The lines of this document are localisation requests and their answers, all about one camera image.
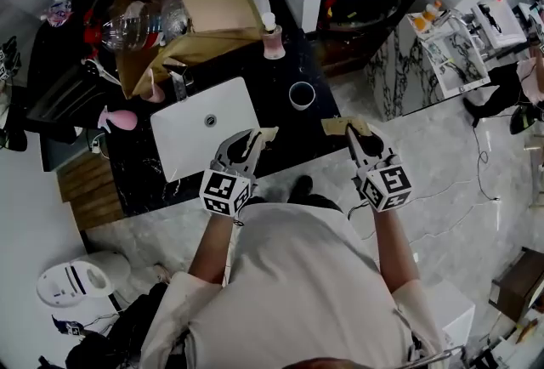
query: pink soap dispenser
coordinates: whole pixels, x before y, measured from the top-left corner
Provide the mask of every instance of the pink soap dispenser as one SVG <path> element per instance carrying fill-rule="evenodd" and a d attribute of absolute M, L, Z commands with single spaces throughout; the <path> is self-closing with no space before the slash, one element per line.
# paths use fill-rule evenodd
<path fill-rule="evenodd" d="M 286 50 L 281 42 L 281 26 L 275 23 L 275 15 L 265 12 L 261 15 L 264 29 L 262 33 L 264 54 L 267 60 L 278 60 L 286 55 Z"/>

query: white t-shirt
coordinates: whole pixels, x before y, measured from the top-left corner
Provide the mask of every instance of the white t-shirt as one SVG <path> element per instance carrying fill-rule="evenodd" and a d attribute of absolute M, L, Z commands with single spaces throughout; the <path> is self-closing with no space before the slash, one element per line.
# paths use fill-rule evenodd
<path fill-rule="evenodd" d="M 521 81 L 521 88 L 524 90 L 524 94 L 533 105 L 536 105 L 544 100 L 544 94 L 541 93 L 540 89 L 538 88 L 535 65 L 536 58 L 520 60 L 518 62 L 518 69 L 516 70 L 519 80 Z"/>
<path fill-rule="evenodd" d="M 187 321 L 185 355 L 188 367 L 199 369 L 282 368 L 318 357 L 397 367 L 407 362 L 412 333 L 426 355 L 443 349 L 420 281 L 391 295 L 342 213 L 266 203 L 245 207 L 240 220 L 245 227 L 229 285 L 219 291 L 176 274 L 144 342 L 140 367 L 163 367 Z M 214 296 L 198 310 L 180 309 L 194 305 L 191 289 L 197 285 Z M 168 299 L 173 292 L 178 306 Z M 161 326 L 172 318 L 181 321 L 165 334 Z M 164 336 L 170 340 L 166 348 Z"/>

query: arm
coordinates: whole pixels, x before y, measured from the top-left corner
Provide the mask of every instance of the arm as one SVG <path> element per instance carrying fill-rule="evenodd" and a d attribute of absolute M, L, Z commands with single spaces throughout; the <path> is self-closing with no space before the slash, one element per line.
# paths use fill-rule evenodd
<path fill-rule="evenodd" d="M 536 58 L 535 71 L 536 71 L 536 83 L 538 84 L 538 90 L 544 93 L 544 62 L 542 62 L 542 51 L 539 47 L 531 47 L 530 55 Z"/>
<path fill-rule="evenodd" d="M 232 224 L 231 217 L 212 215 L 189 267 L 189 274 L 208 283 L 223 283 Z"/>
<path fill-rule="evenodd" d="M 380 270 L 385 284 L 393 293 L 408 281 L 418 279 L 419 272 L 397 213 L 394 210 L 373 212 Z"/>

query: sink drain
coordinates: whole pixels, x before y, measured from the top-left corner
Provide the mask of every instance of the sink drain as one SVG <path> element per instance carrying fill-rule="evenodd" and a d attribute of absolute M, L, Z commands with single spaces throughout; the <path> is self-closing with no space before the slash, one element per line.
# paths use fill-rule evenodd
<path fill-rule="evenodd" d="M 218 119 L 215 117 L 215 115 L 210 114 L 204 117 L 204 124 L 206 124 L 206 127 L 212 128 L 217 124 L 217 122 Z"/>

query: gray floor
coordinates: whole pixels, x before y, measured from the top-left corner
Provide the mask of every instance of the gray floor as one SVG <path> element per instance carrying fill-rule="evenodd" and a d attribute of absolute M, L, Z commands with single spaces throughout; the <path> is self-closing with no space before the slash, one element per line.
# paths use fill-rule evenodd
<path fill-rule="evenodd" d="M 492 90 L 474 91 L 469 97 L 478 103 Z M 529 208 L 532 177 L 530 157 L 524 151 L 534 129 L 511 136 L 509 117 L 482 121 L 476 129 L 482 150 L 489 153 L 489 163 L 480 164 L 482 185 L 489 196 L 500 197 L 491 202 L 479 190 L 477 146 L 460 98 L 383 123 L 377 120 L 370 90 L 358 71 L 334 79 L 332 91 L 342 115 L 362 114 L 399 147 L 416 186 L 415 200 L 399 215 L 419 258 L 422 279 L 430 284 L 445 278 L 475 302 L 471 343 L 477 345 L 497 320 L 498 312 L 487 304 L 491 279 L 521 246 L 544 251 L 544 212 Z M 310 174 L 314 190 L 337 202 L 344 212 L 359 204 L 347 150 L 260 179 L 259 192 L 273 200 L 285 199 L 302 173 Z M 162 262 L 171 270 L 186 270 L 206 222 L 207 213 L 196 200 L 104 225 L 88 235 L 98 246 L 115 248 L 130 260 L 135 273 L 122 291 L 130 301 L 148 286 L 150 273 L 145 267 Z M 355 211 L 351 222 L 376 258 L 371 211 Z M 493 335 L 510 326 L 503 318 Z"/>

